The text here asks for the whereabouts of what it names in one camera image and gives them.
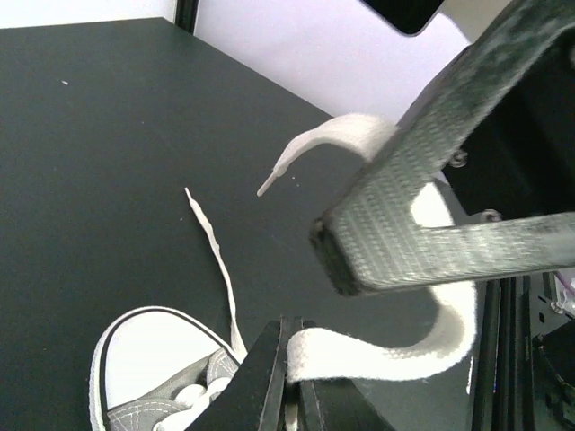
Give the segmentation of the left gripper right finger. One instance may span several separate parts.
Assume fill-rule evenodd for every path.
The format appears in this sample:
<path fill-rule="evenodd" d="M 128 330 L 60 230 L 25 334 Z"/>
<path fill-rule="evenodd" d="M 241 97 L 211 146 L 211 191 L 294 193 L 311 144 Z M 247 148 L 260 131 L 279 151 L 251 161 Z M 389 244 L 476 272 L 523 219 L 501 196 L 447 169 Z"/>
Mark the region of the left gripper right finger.
<path fill-rule="evenodd" d="M 385 431 L 393 426 L 347 378 L 290 385 L 297 430 Z"/>

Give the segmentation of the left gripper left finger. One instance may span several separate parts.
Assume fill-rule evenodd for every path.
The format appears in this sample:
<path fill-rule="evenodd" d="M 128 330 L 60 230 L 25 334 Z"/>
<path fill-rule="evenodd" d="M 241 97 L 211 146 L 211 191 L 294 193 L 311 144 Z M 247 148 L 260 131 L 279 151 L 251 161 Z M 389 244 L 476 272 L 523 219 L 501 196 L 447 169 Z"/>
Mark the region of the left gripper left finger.
<path fill-rule="evenodd" d="M 292 320 L 270 321 L 231 382 L 188 426 L 192 431 L 278 431 L 284 428 L 287 347 Z"/>

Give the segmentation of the grey canvas sneaker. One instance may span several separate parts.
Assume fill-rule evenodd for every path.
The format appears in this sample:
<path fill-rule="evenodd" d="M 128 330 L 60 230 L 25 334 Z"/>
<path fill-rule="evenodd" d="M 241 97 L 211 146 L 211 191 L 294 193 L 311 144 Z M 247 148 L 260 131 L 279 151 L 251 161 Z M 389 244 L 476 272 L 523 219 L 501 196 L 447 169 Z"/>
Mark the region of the grey canvas sneaker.
<path fill-rule="evenodd" d="M 184 312 L 126 312 L 100 337 L 89 379 L 94 430 L 185 430 L 226 389 L 247 356 Z"/>

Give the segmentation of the white shoelace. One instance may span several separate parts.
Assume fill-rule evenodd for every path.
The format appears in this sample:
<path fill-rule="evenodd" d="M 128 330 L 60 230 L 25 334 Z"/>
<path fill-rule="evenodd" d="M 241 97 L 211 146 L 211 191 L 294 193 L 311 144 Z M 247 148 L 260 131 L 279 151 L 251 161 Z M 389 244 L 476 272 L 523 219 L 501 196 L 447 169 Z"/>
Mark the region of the white shoelace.
<path fill-rule="evenodd" d="M 329 119 L 287 144 L 257 193 L 263 195 L 292 162 L 318 145 L 335 145 L 370 162 L 399 130 L 392 121 L 367 114 Z M 440 310 L 423 340 L 410 347 L 379 347 L 331 330 L 303 330 L 287 349 L 289 380 L 347 377 L 402 382 L 446 371 L 460 362 L 473 344 L 476 290 L 472 283 L 461 282 L 435 286 L 430 292 Z"/>

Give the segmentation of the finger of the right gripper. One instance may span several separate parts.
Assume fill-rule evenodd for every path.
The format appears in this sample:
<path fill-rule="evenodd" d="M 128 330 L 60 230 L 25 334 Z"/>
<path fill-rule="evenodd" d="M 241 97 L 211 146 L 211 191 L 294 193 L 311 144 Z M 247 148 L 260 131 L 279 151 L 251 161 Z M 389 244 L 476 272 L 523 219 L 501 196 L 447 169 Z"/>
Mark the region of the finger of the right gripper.
<path fill-rule="evenodd" d="M 418 224 L 412 203 L 439 172 L 501 221 L 574 215 L 573 57 L 573 2 L 510 3 L 316 222 L 331 282 L 335 219 L 404 212 Z"/>
<path fill-rule="evenodd" d="M 343 295 L 515 276 L 574 264 L 574 215 L 423 227 L 401 212 L 350 212 L 332 227 L 332 282 Z"/>

